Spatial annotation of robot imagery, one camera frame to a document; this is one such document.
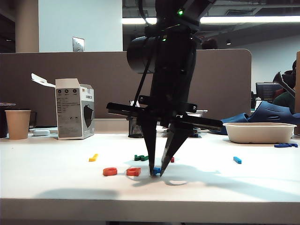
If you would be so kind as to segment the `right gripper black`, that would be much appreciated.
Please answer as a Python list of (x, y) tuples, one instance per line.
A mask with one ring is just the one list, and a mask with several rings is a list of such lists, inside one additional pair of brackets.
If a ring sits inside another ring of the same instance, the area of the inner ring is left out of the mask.
[(221, 130), (223, 123), (220, 120), (189, 116), (187, 113), (195, 113), (197, 105), (167, 95), (165, 91), (171, 87), (171, 84), (167, 84), (158, 93), (143, 96), (140, 94), (143, 83), (144, 79), (140, 81), (132, 106), (108, 103), (106, 108), (109, 113), (135, 118), (137, 125), (141, 126), (148, 151), (151, 176), (154, 175), (157, 123), (159, 122), (163, 127), (170, 125), (161, 159), (160, 176), (162, 176), (174, 154), (193, 133), (193, 128)]

